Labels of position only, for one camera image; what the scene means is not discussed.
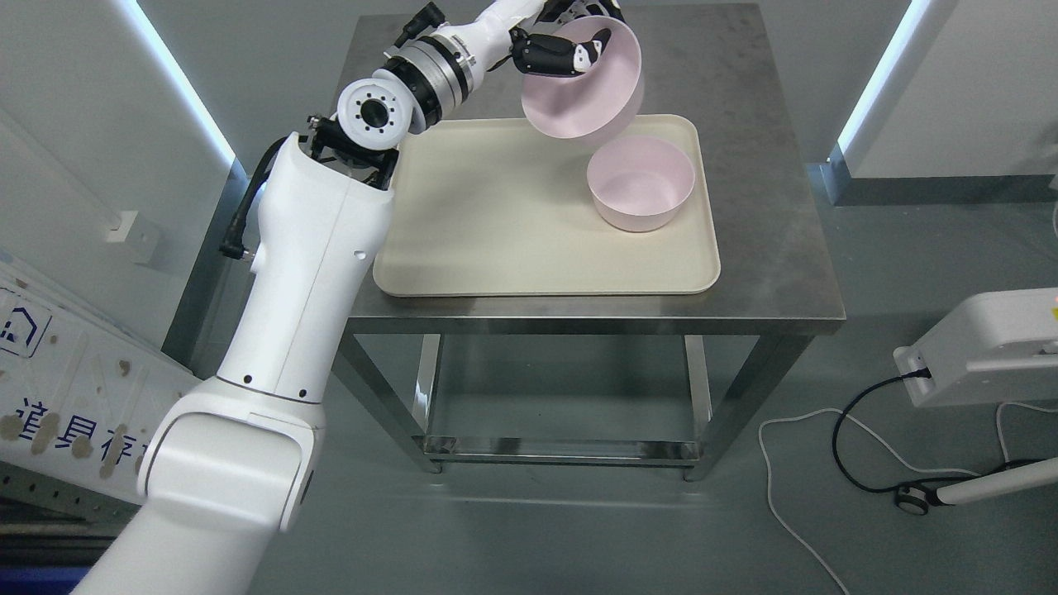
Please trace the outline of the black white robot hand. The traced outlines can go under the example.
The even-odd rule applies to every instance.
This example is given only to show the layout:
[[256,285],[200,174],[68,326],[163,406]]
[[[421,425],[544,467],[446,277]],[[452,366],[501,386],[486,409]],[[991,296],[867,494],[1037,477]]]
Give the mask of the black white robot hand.
[[[546,1],[541,14],[532,18],[531,23],[564,24],[588,16],[612,17],[620,22],[625,20],[617,1]],[[578,78],[597,64],[612,40],[612,30],[598,30],[585,42],[529,33],[521,26],[511,29],[509,36],[509,57],[521,73],[544,78]]]

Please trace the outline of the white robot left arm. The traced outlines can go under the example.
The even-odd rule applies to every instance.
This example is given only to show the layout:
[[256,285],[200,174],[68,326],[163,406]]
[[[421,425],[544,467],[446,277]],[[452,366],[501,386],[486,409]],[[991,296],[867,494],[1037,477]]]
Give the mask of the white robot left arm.
[[495,1],[468,24],[424,12],[387,64],[341,91],[313,147],[291,133],[268,159],[255,281],[222,365],[156,429],[145,498],[76,594],[242,594],[298,515],[325,432],[322,395],[341,335],[393,220],[404,136],[451,114],[500,64],[544,1]]

